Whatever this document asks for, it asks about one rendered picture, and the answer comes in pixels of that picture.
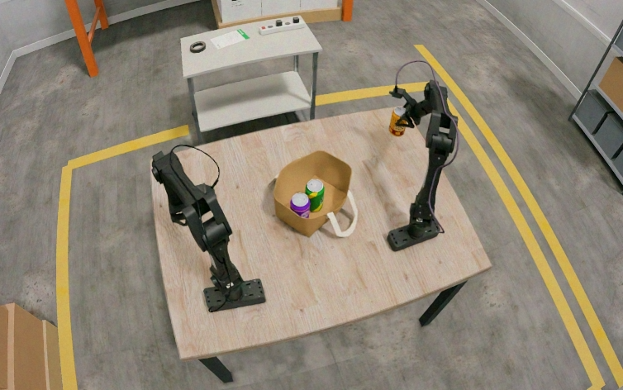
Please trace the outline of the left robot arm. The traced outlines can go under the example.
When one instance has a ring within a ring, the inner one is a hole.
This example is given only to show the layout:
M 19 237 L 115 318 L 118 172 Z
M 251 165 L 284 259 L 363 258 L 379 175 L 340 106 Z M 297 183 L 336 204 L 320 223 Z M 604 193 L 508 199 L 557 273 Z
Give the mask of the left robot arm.
M 232 235 L 233 232 L 216 199 L 215 189 L 213 188 L 214 193 L 209 192 L 208 194 L 198 189 L 185 174 L 178 156 L 173 151 L 171 153 L 172 166 L 170 165 L 170 153 L 164 155 L 163 152 L 160 151 L 156 155 L 153 155 L 151 171 L 156 181 L 159 182 L 160 185 L 163 183 L 168 195 L 177 194 L 183 202 L 185 208 L 182 210 L 182 213 L 193 239 L 196 241 L 201 251 L 203 253 L 207 251 L 210 256 L 212 262 L 209 268 L 212 274 L 210 279 L 215 287 L 204 288 L 203 290 L 207 306 L 219 307 L 227 298 L 230 282 L 226 267 L 230 276 L 231 289 L 230 295 L 223 306 L 264 298 L 265 293 L 261 279 L 256 278 L 244 281 L 236 266 L 231 262 L 228 253 L 228 244 L 230 242 L 229 236 Z M 196 202 L 199 204 L 201 216 L 212 211 L 213 217 L 203 222 L 212 249 L 204 234 Z M 216 256 L 212 254 L 212 250 L 219 260 L 222 261 L 225 259 L 226 266 L 225 262 L 221 263 L 217 260 Z

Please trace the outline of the tan bag with white handle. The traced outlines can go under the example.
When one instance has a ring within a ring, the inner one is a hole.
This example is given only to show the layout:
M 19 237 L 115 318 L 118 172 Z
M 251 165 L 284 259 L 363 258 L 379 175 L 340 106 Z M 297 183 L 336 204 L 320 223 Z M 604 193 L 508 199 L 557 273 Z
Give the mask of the tan bag with white handle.
M 314 175 L 338 188 L 345 193 L 345 196 L 332 212 L 308 219 L 299 216 L 286 206 L 290 203 L 292 197 L 299 193 Z M 351 176 L 352 168 L 345 161 L 324 150 L 317 150 L 309 155 L 295 159 L 287 164 L 270 182 L 272 183 L 277 178 L 273 191 L 276 217 L 309 238 L 329 220 L 337 236 L 349 236 L 354 231 L 358 215 L 352 193 L 349 190 Z M 335 219 L 335 214 L 343 207 L 347 196 L 354 212 L 354 220 L 348 230 L 341 232 Z

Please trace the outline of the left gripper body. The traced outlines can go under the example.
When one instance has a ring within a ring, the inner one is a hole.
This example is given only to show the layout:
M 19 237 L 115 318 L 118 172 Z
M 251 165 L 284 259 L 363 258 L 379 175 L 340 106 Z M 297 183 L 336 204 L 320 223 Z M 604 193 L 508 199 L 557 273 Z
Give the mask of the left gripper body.
M 213 186 L 207 185 L 205 183 L 195 185 L 197 188 L 202 190 L 205 194 L 209 192 L 214 193 Z M 168 195 L 168 194 L 167 194 Z M 178 221 L 184 219 L 182 210 L 185 208 L 183 202 L 178 198 L 178 195 L 168 195 L 169 202 L 169 213 L 171 215 L 171 221 Z M 178 213 L 178 214 L 176 214 Z

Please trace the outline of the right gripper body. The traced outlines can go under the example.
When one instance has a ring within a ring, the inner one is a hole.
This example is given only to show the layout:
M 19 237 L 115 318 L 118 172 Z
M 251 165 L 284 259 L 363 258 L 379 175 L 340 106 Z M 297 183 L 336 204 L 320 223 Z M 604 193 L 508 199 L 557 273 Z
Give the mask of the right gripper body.
M 412 99 L 412 97 L 406 92 L 406 89 L 398 88 L 397 91 L 395 91 L 395 93 L 402 95 L 409 103 L 409 105 L 407 105 L 407 108 L 405 110 L 404 117 L 410 124 L 412 124 L 412 122 L 414 121 L 414 124 L 418 126 L 420 125 L 421 118 L 423 116 L 430 114 L 426 112 L 425 109 L 423 109 L 423 106 L 422 106 L 423 100 L 420 102 L 417 102 L 414 98 Z

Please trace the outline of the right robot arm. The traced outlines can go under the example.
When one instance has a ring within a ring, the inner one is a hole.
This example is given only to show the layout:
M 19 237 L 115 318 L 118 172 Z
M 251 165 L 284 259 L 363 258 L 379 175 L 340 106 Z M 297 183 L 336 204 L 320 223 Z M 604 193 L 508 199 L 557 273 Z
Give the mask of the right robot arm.
M 436 82 L 439 86 L 439 82 Z M 459 119 L 451 113 L 447 103 L 447 88 L 442 86 L 439 86 L 439 88 L 443 96 L 445 110 L 453 118 L 455 125 L 458 127 Z M 423 109 L 431 113 L 426 133 L 426 148 L 429 149 L 428 165 L 421 190 L 418 195 L 416 195 L 415 202 L 410 205 L 409 225 L 388 232 L 395 248 L 424 239 L 440 231 L 440 227 L 437 221 L 435 221 L 429 205 L 431 205 L 435 213 L 435 195 L 442 169 L 437 171 L 436 176 L 435 170 L 445 164 L 449 153 L 453 153 L 456 130 L 451 119 L 445 114 L 440 92 L 435 84 L 435 80 L 430 79 L 430 82 L 425 85 L 424 96 L 425 100 L 422 102 Z M 449 133 L 439 131 L 440 127 L 449 129 Z M 425 230 L 426 232 L 424 232 Z

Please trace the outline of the purple drink can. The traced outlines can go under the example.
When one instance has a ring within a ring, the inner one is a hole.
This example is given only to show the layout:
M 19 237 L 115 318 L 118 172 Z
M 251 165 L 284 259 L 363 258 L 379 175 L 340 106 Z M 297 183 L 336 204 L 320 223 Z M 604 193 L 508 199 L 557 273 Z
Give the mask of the purple drink can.
M 303 218 L 309 219 L 310 200 L 304 193 L 296 193 L 290 201 L 290 209 Z

